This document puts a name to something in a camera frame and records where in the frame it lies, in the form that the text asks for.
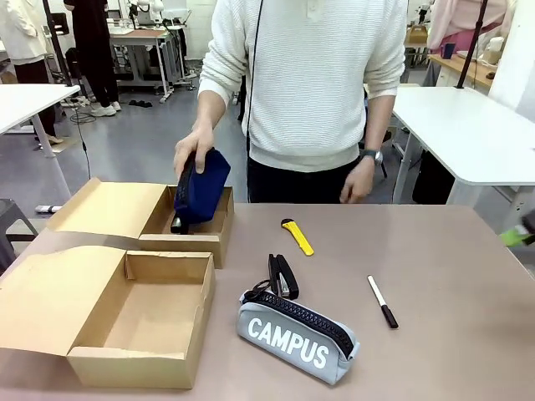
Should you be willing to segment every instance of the navy blue pouch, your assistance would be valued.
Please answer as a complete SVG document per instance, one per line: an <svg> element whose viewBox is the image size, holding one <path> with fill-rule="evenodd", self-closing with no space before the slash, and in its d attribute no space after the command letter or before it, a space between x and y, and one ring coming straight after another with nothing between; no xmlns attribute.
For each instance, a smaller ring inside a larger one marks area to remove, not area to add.
<svg viewBox="0 0 535 401"><path fill-rule="evenodd" d="M213 219L230 171L231 166L215 149L206 153L202 174L196 172L195 153L190 155L176 187L173 234L187 234L190 224Z"/></svg>

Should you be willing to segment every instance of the zipper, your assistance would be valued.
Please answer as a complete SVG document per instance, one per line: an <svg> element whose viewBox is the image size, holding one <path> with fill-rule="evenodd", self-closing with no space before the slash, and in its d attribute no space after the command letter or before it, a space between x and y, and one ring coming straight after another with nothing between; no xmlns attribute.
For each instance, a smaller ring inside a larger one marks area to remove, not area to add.
<svg viewBox="0 0 535 401"><path fill-rule="evenodd" d="M297 303L287 301L284 298L277 297L275 294L266 291L246 292L243 304L248 302L257 303L264 307L270 307L274 311L280 312L283 315L304 324L308 328L329 337L339 346L344 356L349 359L349 355L354 348L351 338L343 328L326 317L318 315Z"/></svg>
<svg viewBox="0 0 535 401"><path fill-rule="evenodd" d="M191 153L186 160L184 171L182 171L181 178L178 181L176 190L178 191L178 201L182 205L187 205L188 195L190 193L190 178L193 173L193 166L195 165L195 152Z"/></svg>

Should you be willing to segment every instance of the white sweater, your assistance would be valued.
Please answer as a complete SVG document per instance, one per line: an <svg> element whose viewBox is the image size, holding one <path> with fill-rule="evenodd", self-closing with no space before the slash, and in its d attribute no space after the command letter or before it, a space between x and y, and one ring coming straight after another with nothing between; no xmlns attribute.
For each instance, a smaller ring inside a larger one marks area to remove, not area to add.
<svg viewBox="0 0 535 401"><path fill-rule="evenodd" d="M214 39L199 93L228 104L247 77L260 0L218 0ZM369 97L396 94L404 70L406 0L265 0L251 117L251 157L302 172L330 170L359 155Z"/></svg>

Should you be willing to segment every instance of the wristwatch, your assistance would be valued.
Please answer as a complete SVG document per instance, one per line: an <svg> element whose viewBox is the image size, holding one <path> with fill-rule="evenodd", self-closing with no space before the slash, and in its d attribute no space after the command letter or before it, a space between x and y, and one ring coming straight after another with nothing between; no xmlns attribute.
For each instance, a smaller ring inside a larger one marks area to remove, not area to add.
<svg viewBox="0 0 535 401"><path fill-rule="evenodd" d="M370 150L370 149L366 149L362 152L362 158L364 157L371 157L374 159L374 162L377 164L377 165L380 165L381 163L383 163L383 152L381 152L380 150Z"/></svg>

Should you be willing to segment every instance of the cardboard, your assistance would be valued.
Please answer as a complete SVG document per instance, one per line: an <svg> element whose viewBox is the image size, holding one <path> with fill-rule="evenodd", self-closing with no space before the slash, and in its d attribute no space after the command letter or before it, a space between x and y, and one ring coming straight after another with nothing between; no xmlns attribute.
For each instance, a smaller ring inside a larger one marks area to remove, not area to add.
<svg viewBox="0 0 535 401"><path fill-rule="evenodd" d="M87 386L192 388L214 289L209 253L29 256L0 283L0 347L65 356Z"/></svg>
<svg viewBox="0 0 535 401"><path fill-rule="evenodd" d="M407 29L405 45L407 44L426 44L427 28L424 25L413 25Z"/></svg>
<svg viewBox="0 0 535 401"><path fill-rule="evenodd" d="M211 252L216 267L222 268L234 217L232 188L225 188L213 220L192 225L187 236L171 234L175 193L175 186L93 178L48 220L47 227L135 238L145 251Z"/></svg>

